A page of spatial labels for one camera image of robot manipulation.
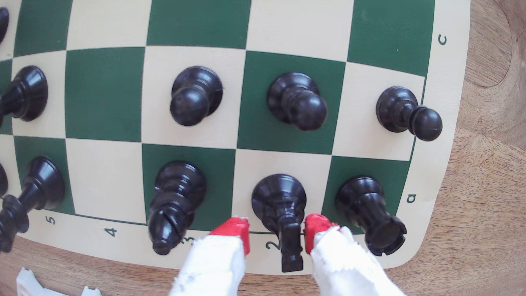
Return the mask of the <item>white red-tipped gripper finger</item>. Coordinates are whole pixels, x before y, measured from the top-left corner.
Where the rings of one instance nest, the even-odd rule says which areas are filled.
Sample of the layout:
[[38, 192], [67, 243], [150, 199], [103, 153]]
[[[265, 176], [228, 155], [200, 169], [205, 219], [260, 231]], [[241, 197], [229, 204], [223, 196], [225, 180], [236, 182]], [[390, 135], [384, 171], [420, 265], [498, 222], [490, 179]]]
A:
[[305, 244], [320, 295], [404, 295], [348, 227], [321, 214], [309, 214]]
[[168, 294], [237, 295], [249, 252], [248, 219], [227, 219], [194, 241]]

